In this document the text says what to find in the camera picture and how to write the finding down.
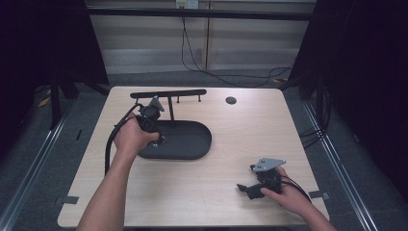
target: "wooden table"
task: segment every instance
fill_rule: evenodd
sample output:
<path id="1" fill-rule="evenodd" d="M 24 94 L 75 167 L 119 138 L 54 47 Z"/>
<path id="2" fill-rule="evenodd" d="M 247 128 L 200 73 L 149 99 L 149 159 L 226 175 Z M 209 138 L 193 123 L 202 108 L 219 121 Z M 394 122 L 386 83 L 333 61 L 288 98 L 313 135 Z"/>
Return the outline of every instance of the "wooden table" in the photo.
<path id="1" fill-rule="evenodd" d="M 69 191 L 77 204 L 64 204 L 58 223 L 77 226 L 104 177 L 104 153 L 114 124 L 134 105 L 132 92 L 193 88 L 116 87 L 106 101 L 88 149 Z M 280 90 L 206 89 L 201 96 L 173 100 L 174 116 L 205 124 L 213 135 L 210 151 L 195 161 L 147 160 L 137 157 L 126 198 L 127 227 L 273 226 L 303 220 L 264 197 L 249 200 L 237 183 L 257 184 L 250 165 L 260 158 L 286 160 L 285 170 L 306 192 L 318 191 L 313 172 Z M 233 96 L 234 105 L 225 99 Z M 140 99 L 147 105 L 150 99 Z M 161 100 L 168 109 L 167 100 Z M 169 119 L 168 110 L 160 119 Z M 313 204 L 327 217 L 321 198 Z"/>

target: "black wire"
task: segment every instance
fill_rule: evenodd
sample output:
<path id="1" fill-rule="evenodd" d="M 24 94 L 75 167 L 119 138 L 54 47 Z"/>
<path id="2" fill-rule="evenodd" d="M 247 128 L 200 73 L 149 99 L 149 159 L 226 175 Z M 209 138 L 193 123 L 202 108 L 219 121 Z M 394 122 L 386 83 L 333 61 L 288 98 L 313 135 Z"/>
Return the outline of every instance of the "black wire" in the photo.
<path id="1" fill-rule="evenodd" d="M 120 128 L 130 119 L 133 118 L 129 117 L 129 114 L 133 112 L 133 110 L 135 110 L 137 107 L 142 106 L 142 104 L 140 103 L 136 103 L 134 106 L 132 106 L 132 108 L 126 113 L 126 115 L 120 120 L 120 122 L 115 125 L 114 130 L 112 131 L 112 133 L 109 135 L 108 137 L 108 141 L 106 142 L 106 148 L 105 148 L 105 175 L 108 173 L 108 170 L 111 166 L 111 147 L 112 147 L 112 143 L 114 142 L 114 139 L 117 135 L 117 133 L 119 132 Z"/>
<path id="2" fill-rule="evenodd" d="M 272 181 L 272 182 L 275 182 L 275 183 L 285 184 L 285 185 L 289 185 L 291 187 L 294 187 L 295 189 L 297 189 L 300 193 L 302 193 L 312 203 L 312 200 L 310 199 L 309 195 L 293 179 L 289 178 L 288 176 L 281 175 L 281 174 L 279 174 L 279 176 L 287 178 L 291 182 L 282 181 L 282 180 L 278 181 L 278 180 L 273 180 L 273 179 L 268 179 L 268 181 Z"/>
<path id="3" fill-rule="evenodd" d="M 194 59 L 194 56 L 193 56 L 193 54 L 192 54 L 191 44 L 190 44 L 190 40 L 189 40 L 189 35 L 187 34 L 187 29 L 186 29 L 186 19 L 185 19 L 185 17 L 182 17 L 182 21 L 183 21 L 183 42 L 182 42 L 182 48 L 181 48 L 181 58 L 182 58 L 181 60 L 182 60 L 183 66 L 184 66 L 186 69 L 190 70 L 190 71 L 201 72 L 201 73 L 204 73 L 204 74 L 206 74 L 206 75 L 209 75 L 209 76 L 212 76 L 212 77 L 216 77 L 216 78 L 218 78 L 218 80 L 220 80 L 220 81 L 222 81 L 222 82 L 224 82 L 224 83 L 226 83 L 226 84 L 228 84 L 228 85 L 237 87 L 237 88 L 258 88 L 258 87 L 261 87 L 261 86 L 267 84 L 267 83 L 269 82 L 270 78 L 277 77 L 277 76 L 279 76 L 279 75 L 285 73 L 287 70 L 292 69 L 293 64 L 291 64 L 291 65 L 289 65 L 289 66 L 284 66 L 284 67 L 276 67 L 276 68 L 273 68 L 273 69 L 270 70 L 268 76 L 238 75 L 238 74 L 232 74 L 232 75 L 231 75 L 231 74 L 228 74 L 228 75 L 224 75 L 224 74 L 214 74 L 214 73 L 211 73 L 211 72 L 209 72 L 209 71 L 202 70 L 202 69 L 197 65 L 197 63 L 196 63 L 196 61 L 195 61 L 195 59 Z M 186 38 L 187 44 L 188 44 L 188 46 L 189 46 L 189 50 L 190 50 L 190 55 L 191 55 L 192 62 L 194 63 L 194 66 L 195 66 L 196 69 L 192 69 L 192 68 L 188 67 L 188 66 L 186 65 L 186 63 L 184 62 L 185 38 Z M 276 69 L 282 69 L 282 68 L 283 68 L 283 70 L 282 70 L 281 72 L 279 72 L 279 73 L 277 73 L 277 74 L 274 74 L 274 75 L 271 75 L 272 71 L 274 71 L 274 70 L 276 70 Z M 257 85 L 254 85 L 254 86 L 241 86 L 241 85 L 237 85 L 237 84 L 231 83 L 231 82 L 229 82 L 229 81 L 226 81 L 226 80 L 222 79 L 221 77 L 244 77 L 244 78 L 265 79 L 265 81 L 262 82 L 261 84 L 257 84 Z"/>
<path id="4" fill-rule="evenodd" d="M 328 94 L 328 91 L 326 89 L 324 89 L 323 100 L 324 100 L 323 123 L 320 126 L 314 126 L 314 127 L 310 128 L 310 129 L 302 132 L 301 134 L 299 134 L 299 136 L 301 138 L 315 136 L 315 137 L 313 137 L 313 138 L 311 138 L 311 139 L 309 139 L 307 141 L 302 142 L 304 149 L 312 146 L 317 141 L 319 141 L 320 138 L 323 137 L 326 134 L 326 131 L 328 129 L 329 122 L 330 122 L 330 117 L 331 117 L 331 98 L 330 98 L 330 95 Z M 315 129 L 316 131 L 307 133 L 308 131 L 310 131 L 312 129 Z"/>

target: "left arm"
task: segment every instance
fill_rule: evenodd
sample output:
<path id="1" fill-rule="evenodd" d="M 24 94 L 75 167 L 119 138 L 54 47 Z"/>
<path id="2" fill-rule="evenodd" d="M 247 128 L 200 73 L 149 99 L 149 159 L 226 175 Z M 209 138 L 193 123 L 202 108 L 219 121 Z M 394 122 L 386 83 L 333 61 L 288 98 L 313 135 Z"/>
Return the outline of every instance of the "left arm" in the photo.
<path id="1" fill-rule="evenodd" d="M 90 200 L 77 230 L 123 230 L 130 169 L 138 153 L 157 138 L 157 133 L 143 132 L 134 118 L 120 128 L 111 167 Z"/>

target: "gray floor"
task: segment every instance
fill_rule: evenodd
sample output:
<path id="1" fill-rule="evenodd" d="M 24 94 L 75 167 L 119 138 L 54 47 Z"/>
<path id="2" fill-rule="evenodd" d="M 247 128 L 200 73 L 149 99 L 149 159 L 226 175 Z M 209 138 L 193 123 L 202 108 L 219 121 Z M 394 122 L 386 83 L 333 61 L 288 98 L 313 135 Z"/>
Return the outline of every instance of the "gray floor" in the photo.
<path id="1" fill-rule="evenodd" d="M 220 70 L 217 74 L 233 73 L 268 76 L 268 70 Z M 110 76 L 112 86 L 188 86 L 188 87 L 232 87 L 217 77 L 191 71 L 159 72 L 144 74 L 120 74 Z M 266 79 L 246 77 L 224 77 L 241 87 L 251 87 L 264 83 Z M 278 85 L 268 81 L 262 88 L 275 88 Z M 79 86 L 80 95 L 73 102 L 70 114 L 60 136 L 47 158 L 39 178 L 35 182 L 29 197 L 19 213 L 13 230 L 64 230 L 57 223 L 61 210 L 54 204 L 58 196 L 67 195 L 70 184 L 81 162 L 96 121 L 100 115 L 106 96 L 87 87 Z M 37 95 L 39 101 L 44 92 Z M 307 117 L 304 102 L 297 94 L 297 88 L 284 91 L 293 121 L 299 133 L 313 125 Z M 33 106 L 23 124 L 21 137 L 9 155 L 9 159 L 0 166 L 0 212 L 13 198 L 19 183 L 25 177 L 27 169 L 48 133 L 50 124 L 50 105 L 42 108 Z M 345 121 L 333 109 L 328 136 L 333 142 L 344 167 L 349 173 L 357 192 L 369 208 L 378 230 L 406 230 L 408 228 L 408 206 L 388 178 L 377 169 L 366 148 L 353 139 L 353 133 Z M 331 222 L 339 230 L 364 230 L 361 221 L 337 174 L 334 171 L 322 145 L 317 142 L 306 149 L 309 162 L 316 176 L 319 188 L 328 193 L 325 200 Z M 305 226 L 296 227 L 259 227 L 230 230 L 308 230 Z"/>

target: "gray metal part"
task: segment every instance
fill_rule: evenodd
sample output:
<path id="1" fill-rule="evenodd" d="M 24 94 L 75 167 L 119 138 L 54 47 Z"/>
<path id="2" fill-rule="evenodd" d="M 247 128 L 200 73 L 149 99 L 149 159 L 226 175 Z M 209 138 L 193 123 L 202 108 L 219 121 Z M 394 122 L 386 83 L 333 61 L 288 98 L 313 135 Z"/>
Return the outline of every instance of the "gray metal part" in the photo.
<path id="1" fill-rule="evenodd" d="M 271 158 L 261 158 L 258 164 L 252 169 L 255 172 L 258 171 L 268 171 L 276 167 L 280 167 L 286 163 L 285 160 L 271 159 Z"/>

